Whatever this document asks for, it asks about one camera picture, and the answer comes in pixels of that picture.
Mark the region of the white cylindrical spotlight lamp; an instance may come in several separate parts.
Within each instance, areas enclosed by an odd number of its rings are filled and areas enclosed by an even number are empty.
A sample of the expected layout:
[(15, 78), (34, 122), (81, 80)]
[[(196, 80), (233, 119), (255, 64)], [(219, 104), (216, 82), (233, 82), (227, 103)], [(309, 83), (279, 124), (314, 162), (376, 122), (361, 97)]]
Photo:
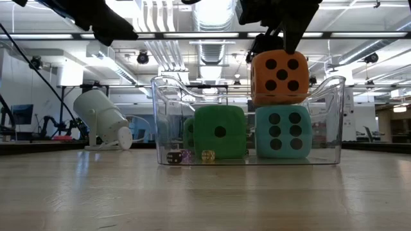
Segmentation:
[(79, 95), (73, 110), (89, 128), (86, 150), (130, 149), (133, 138), (129, 122), (102, 91), (89, 90)]

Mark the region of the clear plastic bin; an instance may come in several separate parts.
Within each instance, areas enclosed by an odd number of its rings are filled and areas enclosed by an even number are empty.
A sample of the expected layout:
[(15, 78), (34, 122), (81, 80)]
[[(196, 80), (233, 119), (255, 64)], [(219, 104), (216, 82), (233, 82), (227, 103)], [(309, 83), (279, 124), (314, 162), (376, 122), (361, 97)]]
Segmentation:
[[(334, 76), (307, 94), (304, 101), (291, 105), (305, 107), (311, 117), (313, 141), (306, 158), (263, 158), (256, 154), (255, 111), (250, 94), (201, 94), (197, 86), (184, 85), (171, 76), (151, 80), (155, 118), (157, 161), (167, 165), (325, 165), (338, 164), (341, 159), (342, 123), (345, 78)], [(241, 159), (216, 159), (203, 162), (193, 152), (189, 162), (169, 164), (166, 155), (186, 150), (183, 145), (184, 121), (194, 118), (198, 108), (209, 105), (240, 107), (247, 122), (246, 154)]]

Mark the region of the medium black die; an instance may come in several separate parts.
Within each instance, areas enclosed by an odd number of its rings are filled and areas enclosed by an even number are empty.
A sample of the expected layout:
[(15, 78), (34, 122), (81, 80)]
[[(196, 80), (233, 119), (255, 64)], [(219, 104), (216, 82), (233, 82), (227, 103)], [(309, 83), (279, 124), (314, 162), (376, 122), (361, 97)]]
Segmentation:
[(166, 160), (169, 164), (180, 164), (183, 159), (183, 154), (181, 151), (172, 151), (167, 153)]

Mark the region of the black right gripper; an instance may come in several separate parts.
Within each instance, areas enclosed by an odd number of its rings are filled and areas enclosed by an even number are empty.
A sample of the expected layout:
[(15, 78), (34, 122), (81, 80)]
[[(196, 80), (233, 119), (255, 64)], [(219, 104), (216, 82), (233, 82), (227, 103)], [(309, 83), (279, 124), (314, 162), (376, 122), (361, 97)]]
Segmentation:
[(323, 0), (237, 0), (240, 25), (260, 22), (263, 27), (283, 23), (284, 50), (294, 54)]

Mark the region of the black overhead frame bar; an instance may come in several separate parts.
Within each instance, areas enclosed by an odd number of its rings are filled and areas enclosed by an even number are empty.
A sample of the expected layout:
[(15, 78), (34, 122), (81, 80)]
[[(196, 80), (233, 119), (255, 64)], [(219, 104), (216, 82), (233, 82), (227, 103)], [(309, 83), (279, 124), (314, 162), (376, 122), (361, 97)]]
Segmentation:
[[(138, 40), (250, 40), (259, 32), (157, 32), (140, 33)], [(16, 40), (94, 40), (92, 33), (12, 33)], [(306, 32), (304, 40), (320, 39), (411, 39), (411, 31), (348, 31), (348, 32)]]

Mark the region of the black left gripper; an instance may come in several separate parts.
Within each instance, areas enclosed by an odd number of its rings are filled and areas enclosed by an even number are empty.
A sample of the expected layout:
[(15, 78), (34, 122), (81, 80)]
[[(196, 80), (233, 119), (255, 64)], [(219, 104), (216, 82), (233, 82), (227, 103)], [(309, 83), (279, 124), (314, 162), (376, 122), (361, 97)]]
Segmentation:
[(92, 29), (94, 38), (105, 46), (114, 40), (137, 40), (134, 27), (114, 12), (105, 0), (35, 0), (84, 31)]

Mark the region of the dark computer monitor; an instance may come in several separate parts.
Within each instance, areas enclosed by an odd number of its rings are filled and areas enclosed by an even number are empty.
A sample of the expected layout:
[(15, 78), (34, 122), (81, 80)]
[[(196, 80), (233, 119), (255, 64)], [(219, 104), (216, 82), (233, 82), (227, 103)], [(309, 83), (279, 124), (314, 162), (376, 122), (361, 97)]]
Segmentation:
[(16, 125), (31, 124), (33, 105), (12, 105), (11, 111)]

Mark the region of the large green foam die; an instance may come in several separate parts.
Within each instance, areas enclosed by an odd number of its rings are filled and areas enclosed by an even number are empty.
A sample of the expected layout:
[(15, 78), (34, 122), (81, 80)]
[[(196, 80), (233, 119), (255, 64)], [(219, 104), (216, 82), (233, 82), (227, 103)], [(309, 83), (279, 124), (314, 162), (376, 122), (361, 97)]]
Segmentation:
[(184, 121), (183, 145), (185, 149), (190, 150), (192, 152), (195, 151), (193, 131), (194, 131), (194, 119), (188, 118)]
[(216, 159), (241, 159), (246, 154), (247, 122), (244, 111), (232, 105), (196, 109), (193, 124), (195, 153), (213, 151)]

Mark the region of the black gripper side block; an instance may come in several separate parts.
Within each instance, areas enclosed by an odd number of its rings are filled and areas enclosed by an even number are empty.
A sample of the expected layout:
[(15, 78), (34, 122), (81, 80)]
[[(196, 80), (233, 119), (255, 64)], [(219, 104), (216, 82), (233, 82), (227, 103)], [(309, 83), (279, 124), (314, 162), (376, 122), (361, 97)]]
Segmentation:
[(283, 49), (283, 46), (284, 43), (281, 37), (260, 33), (254, 39), (250, 47), (250, 52), (257, 55), (266, 51)]

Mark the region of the silver ceiling duct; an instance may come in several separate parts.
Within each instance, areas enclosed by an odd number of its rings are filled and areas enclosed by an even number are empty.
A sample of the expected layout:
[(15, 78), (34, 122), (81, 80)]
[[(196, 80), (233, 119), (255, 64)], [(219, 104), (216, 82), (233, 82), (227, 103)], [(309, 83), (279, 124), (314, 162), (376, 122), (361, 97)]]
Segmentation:
[[(236, 0), (200, 0), (193, 5), (195, 31), (223, 32), (232, 28)], [(218, 65), (225, 53), (225, 44), (201, 44), (200, 60), (205, 65)]]

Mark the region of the large teal foam die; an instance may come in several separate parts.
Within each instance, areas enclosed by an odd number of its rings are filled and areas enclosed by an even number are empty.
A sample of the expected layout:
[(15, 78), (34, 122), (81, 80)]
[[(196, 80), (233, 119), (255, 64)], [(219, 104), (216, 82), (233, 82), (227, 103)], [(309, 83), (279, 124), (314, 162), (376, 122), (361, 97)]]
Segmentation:
[(305, 107), (277, 105), (255, 111), (256, 154), (263, 158), (306, 158), (313, 131)]

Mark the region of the large orange foam die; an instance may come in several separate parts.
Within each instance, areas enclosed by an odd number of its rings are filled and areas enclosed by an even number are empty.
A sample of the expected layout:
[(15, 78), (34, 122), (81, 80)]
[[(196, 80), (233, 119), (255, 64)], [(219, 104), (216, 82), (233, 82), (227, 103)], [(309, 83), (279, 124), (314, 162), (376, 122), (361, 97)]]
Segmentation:
[(306, 57), (282, 49), (262, 52), (252, 59), (250, 80), (256, 106), (300, 103), (310, 86)]

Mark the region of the black aluminium table frame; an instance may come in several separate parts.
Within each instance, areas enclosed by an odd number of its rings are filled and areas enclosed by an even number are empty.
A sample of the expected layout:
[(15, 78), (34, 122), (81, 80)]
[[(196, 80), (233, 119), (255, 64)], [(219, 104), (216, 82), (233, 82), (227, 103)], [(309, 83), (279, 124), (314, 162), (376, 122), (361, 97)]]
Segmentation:
[[(33, 143), (12, 143), (0, 144), (0, 156), (19, 155), (28, 153), (42, 153), (51, 151), (80, 150), (87, 145), (86, 142), (33, 142)], [(386, 153), (401, 153), (411, 155), (411, 144), (384, 143), (384, 142), (343, 142), (342, 149), (377, 151)]]

